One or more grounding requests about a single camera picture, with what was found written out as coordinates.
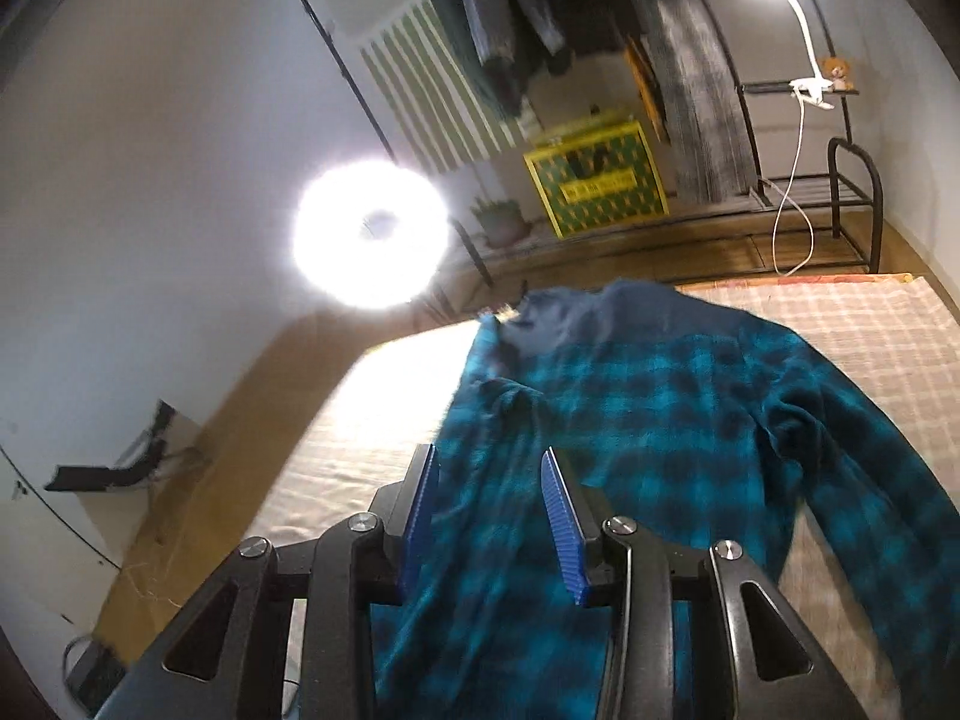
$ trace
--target yellow box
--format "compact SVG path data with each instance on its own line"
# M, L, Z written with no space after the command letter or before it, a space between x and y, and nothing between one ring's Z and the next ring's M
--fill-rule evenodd
M639 122L574 136L524 160L558 238L669 214Z

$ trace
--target stuffed toy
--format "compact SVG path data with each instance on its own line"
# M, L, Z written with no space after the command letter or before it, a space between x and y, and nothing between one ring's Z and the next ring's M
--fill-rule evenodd
M851 92L854 87L850 81L850 63L838 56L829 56L822 59L820 67L827 80L833 81L835 92Z

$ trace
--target checkered bedsheet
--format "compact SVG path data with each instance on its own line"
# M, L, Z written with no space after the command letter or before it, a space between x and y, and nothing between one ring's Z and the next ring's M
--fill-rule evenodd
M960 502L960 326L925 281L815 277L688 290L797 331L887 413ZM315 538L400 479L414 446L443 421L475 331L475 322L465 322L368 352L296 447L250 533L277 545ZM898 717L890 664L805 509L781 589L870 717ZM301 631L297 614L291 674L299 670Z

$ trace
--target blue gripper pad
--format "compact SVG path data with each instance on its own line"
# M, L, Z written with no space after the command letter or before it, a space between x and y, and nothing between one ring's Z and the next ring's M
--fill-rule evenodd
M560 474L560 466L552 450L541 458L541 492L544 495L546 514L553 532L553 545L560 561L560 574L566 589L573 595L576 605L587 603L590 591L587 579L587 540L573 512L573 503Z
M437 497L437 483L440 479L440 464L437 453L431 446L427 454L426 467L416 487L414 501L410 508L410 517L403 532L403 566L400 570L400 594L409 596L416 584L424 556L430 546L430 519Z

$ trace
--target metal screw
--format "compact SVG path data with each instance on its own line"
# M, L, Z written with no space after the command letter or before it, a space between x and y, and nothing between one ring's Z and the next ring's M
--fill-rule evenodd
M737 560L738 557L743 556L743 547L736 543L736 541L730 541L728 538L717 541L713 546L713 550L717 555L723 557L724 560Z
M269 547L270 541L263 536L251 536L240 542L239 550L241 557L260 557Z
M376 523L379 519L380 518L373 512L360 512L360 514L354 514L353 517L347 520L347 527L354 531L354 533L366 533L376 528Z
M637 532L637 521L618 515L607 520L607 527L611 533L616 533L618 536L630 536L631 533Z

